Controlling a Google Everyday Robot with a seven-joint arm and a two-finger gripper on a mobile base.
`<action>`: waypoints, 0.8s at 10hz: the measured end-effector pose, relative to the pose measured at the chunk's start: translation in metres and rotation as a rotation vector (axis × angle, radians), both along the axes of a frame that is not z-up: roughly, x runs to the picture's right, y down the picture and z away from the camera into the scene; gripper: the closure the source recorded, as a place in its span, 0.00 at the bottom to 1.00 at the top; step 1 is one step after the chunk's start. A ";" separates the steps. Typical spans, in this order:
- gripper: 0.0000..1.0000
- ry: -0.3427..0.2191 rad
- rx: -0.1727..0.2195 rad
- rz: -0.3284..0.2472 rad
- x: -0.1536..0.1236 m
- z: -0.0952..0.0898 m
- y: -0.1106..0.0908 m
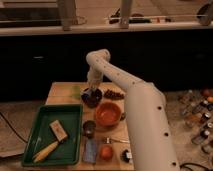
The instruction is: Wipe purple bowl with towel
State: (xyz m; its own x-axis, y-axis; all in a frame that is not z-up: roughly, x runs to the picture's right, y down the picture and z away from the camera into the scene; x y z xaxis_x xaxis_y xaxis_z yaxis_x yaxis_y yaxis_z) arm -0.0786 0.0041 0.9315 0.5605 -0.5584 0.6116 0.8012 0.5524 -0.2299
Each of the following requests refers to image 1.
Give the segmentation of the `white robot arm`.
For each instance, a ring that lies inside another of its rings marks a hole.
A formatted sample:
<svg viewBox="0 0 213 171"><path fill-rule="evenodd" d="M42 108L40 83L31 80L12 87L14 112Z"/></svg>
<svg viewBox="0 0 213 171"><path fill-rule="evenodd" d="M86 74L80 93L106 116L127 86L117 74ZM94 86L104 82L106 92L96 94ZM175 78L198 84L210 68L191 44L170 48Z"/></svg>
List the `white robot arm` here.
<svg viewBox="0 0 213 171"><path fill-rule="evenodd" d="M180 171L165 112L165 95L146 82L114 65L107 49L89 52L87 79L98 87L103 76L125 92L124 111L135 171Z"/></svg>

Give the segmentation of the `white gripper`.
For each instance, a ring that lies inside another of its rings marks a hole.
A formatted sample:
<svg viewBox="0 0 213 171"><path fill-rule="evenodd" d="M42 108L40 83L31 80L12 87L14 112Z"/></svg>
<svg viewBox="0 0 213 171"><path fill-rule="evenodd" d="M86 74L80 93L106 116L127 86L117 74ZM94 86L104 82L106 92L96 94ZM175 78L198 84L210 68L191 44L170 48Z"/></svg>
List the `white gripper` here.
<svg viewBox="0 0 213 171"><path fill-rule="evenodd" d="M92 90L97 89L103 81L103 74L93 68L90 68L87 74L87 82L89 88Z"/></svg>

